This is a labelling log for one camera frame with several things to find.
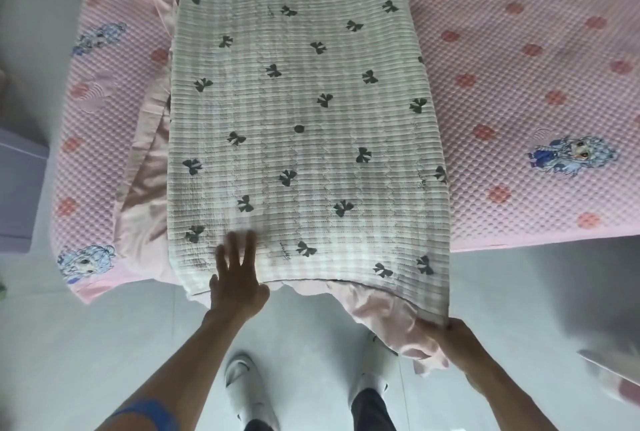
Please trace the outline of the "person's left hand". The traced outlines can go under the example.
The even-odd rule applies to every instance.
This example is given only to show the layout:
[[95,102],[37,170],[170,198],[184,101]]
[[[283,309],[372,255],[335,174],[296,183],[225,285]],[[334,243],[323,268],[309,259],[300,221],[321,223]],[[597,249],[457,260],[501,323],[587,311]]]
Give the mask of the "person's left hand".
[[214,251],[216,274],[209,286],[211,307],[207,320],[232,320],[244,324],[259,313],[255,256],[257,235],[254,231],[243,234],[230,232]]

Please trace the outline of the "person's right hand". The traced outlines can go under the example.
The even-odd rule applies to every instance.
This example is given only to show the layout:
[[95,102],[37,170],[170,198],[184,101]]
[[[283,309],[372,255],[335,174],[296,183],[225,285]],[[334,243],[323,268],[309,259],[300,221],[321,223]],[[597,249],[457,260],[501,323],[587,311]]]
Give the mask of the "person's right hand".
[[456,333],[457,351],[454,354],[444,353],[444,355],[465,374],[470,385],[483,395],[484,379],[490,376],[496,362],[476,338],[473,331],[460,319],[458,319]]

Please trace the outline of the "white checked bow-print quilt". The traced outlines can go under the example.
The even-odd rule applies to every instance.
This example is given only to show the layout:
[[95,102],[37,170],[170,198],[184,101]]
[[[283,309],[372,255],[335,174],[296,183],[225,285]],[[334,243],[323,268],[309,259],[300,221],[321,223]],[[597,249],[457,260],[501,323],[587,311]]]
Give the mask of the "white checked bow-print quilt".
[[259,235],[260,282],[337,281],[448,316],[444,153],[408,0],[180,0],[169,256],[191,297],[211,246]]

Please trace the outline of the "person's left forearm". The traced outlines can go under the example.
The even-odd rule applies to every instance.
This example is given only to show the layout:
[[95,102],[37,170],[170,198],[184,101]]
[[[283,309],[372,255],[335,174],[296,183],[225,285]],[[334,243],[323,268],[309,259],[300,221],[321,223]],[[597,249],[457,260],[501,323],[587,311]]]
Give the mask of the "person's left forearm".
[[221,362],[244,324],[207,320],[95,431],[195,431]]

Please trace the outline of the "person's right forearm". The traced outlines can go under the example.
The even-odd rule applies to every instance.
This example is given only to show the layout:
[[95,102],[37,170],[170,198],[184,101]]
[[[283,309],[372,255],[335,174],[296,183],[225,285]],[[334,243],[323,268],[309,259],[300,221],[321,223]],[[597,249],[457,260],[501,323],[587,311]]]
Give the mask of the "person's right forearm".
[[500,431],[559,431],[500,365],[490,364],[465,374],[486,399]]

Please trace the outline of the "white right slipper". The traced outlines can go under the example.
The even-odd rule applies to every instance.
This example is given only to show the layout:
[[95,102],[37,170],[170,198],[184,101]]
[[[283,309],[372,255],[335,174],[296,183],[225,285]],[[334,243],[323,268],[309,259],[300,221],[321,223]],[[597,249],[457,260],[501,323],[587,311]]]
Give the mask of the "white right slipper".
[[373,390],[384,398],[390,380],[399,367],[399,355],[388,347],[375,333],[366,337],[362,363],[356,380],[351,387],[349,404],[366,390]]

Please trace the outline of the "white slipper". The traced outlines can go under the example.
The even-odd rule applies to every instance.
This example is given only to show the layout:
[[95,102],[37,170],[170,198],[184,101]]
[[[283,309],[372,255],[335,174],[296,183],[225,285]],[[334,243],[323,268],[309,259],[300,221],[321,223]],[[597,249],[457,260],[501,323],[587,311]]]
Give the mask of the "white slipper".
[[233,415],[241,431],[252,419],[269,423],[280,431],[278,419],[257,365],[243,353],[229,361],[225,371],[225,387]]
[[373,390],[384,398],[390,380],[399,367],[399,355],[388,347],[375,333],[366,337],[362,363],[356,380],[351,387],[349,404],[366,390]]

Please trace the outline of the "white left slipper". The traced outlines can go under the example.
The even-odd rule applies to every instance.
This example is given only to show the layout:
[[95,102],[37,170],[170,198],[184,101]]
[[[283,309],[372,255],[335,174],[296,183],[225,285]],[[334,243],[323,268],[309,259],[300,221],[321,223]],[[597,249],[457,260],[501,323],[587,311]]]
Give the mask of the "white left slipper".
[[269,423],[280,431],[278,419],[257,365],[243,353],[229,361],[225,371],[225,387],[233,415],[241,431],[252,419]]

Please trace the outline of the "dark right trouser leg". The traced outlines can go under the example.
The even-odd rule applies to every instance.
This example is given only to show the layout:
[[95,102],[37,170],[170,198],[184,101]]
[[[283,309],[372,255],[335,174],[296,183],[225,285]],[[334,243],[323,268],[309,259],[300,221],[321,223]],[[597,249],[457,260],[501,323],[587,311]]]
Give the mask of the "dark right trouser leg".
[[377,390],[359,391],[351,403],[353,431],[397,431]]

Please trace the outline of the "pink satin ruffled sheet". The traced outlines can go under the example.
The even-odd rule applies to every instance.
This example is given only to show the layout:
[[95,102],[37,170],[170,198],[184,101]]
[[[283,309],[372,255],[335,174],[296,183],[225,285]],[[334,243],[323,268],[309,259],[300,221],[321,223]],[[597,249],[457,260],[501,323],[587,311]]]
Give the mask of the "pink satin ruffled sheet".
[[[140,116],[126,175],[116,194],[114,212],[114,242],[123,261],[133,271],[153,279],[171,284],[182,280],[169,259],[169,237],[167,235],[167,171],[170,144],[170,78],[171,61],[162,67],[151,80],[140,107]],[[328,236],[332,256],[329,264],[319,266],[322,278],[312,278],[308,272],[299,277],[284,277],[289,265],[274,264],[277,275],[268,282],[270,290],[281,286],[292,287],[301,295],[331,294],[358,323],[372,330],[382,342],[402,356],[413,360],[414,371],[427,375],[429,371],[443,370],[450,366],[438,344],[428,337],[421,337],[417,321],[422,314],[420,307],[409,301],[416,293],[424,299],[426,289],[417,284],[418,277],[443,279],[437,284],[430,299],[439,299],[448,312],[448,270],[434,272],[433,256],[426,256],[426,264],[420,270],[405,271],[404,266],[391,266],[390,258],[377,262],[371,268],[364,262],[372,260],[380,244],[374,241],[361,248],[358,243],[364,235],[390,235],[390,210],[379,209],[369,215],[365,203],[387,205],[395,201],[404,191],[382,188],[392,172],[383,176],[366,177],[372,181],[373,195],[364,192],[355,170],[344,166],[338,178],[330,178],[329,169],[320,180],[310,185],[305,199],[290,203],[291,215],[281,222],[263,223],[260,227],[265,236],[271,236],[285,224],[297,220],[301,228],[312,230],[314,236]]]

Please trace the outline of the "white and pink plastic item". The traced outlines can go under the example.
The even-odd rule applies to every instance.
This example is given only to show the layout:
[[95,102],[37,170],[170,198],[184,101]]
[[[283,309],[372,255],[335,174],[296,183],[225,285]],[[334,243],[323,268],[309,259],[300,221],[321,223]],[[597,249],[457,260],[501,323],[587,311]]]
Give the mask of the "white and pink plastic item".
[[588,363],[603,392],[640,409],[640,350],[581,349],[577,354]]

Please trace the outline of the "pink cartoon-print bed mat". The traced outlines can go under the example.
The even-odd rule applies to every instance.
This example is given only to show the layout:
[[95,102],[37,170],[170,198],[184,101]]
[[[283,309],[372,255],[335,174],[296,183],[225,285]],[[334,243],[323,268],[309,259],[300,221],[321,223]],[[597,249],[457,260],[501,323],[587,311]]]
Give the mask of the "pink cartoon-print bed mat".
[[[83,0],[51,246],[89,303],[153,279],[115,247],[175,0]],[[442,132],[453,252],[640,234],[640,0],[409,0]]]

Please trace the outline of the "lavender cabinet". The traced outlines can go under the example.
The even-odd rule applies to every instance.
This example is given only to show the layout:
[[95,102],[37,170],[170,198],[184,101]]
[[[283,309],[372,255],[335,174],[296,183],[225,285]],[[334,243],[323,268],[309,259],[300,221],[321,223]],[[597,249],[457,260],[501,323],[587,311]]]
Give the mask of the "lavender cabinet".
[[0,254],[31,248],[49,148],[0,128]]

